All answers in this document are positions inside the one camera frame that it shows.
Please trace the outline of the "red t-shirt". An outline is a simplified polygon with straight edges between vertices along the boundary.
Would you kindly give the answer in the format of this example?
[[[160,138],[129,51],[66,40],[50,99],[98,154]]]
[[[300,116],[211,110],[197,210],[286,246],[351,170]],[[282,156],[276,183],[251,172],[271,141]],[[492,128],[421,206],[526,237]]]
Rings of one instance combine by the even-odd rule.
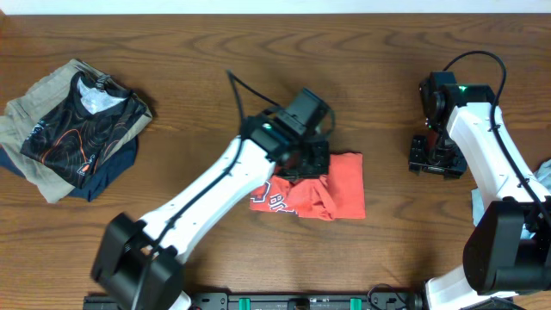
[[[251,192],[253,211],[295,214],[319,220],[362,220],[366,217],[363,155],[332,154],[329,172],[314,179],[291,182],[273,176]]]

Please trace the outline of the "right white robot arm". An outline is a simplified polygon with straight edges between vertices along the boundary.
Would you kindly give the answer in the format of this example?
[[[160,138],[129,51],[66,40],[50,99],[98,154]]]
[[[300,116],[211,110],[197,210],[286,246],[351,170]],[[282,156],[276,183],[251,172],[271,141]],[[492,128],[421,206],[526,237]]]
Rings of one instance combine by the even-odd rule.
[[[413,138],[409,169],[444,177],[470,170],[483,214],[462,263],[424,285],[424,308],[467,309],[550,289],[550,192],[526,165],[487,84],[424,80],[431,135]]]

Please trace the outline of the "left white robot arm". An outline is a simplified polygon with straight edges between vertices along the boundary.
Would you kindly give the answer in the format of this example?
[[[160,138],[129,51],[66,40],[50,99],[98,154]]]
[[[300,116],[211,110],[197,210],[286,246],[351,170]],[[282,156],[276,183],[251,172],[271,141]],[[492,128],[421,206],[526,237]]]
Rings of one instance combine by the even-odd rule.
[[[267,115],[243,119],[220,158],[163,206],[106,226],[92,279],[119,309],[187,309],[183,267],[206,233],[241,199],[264,185],[278,162],[319,138],[321,121]]]

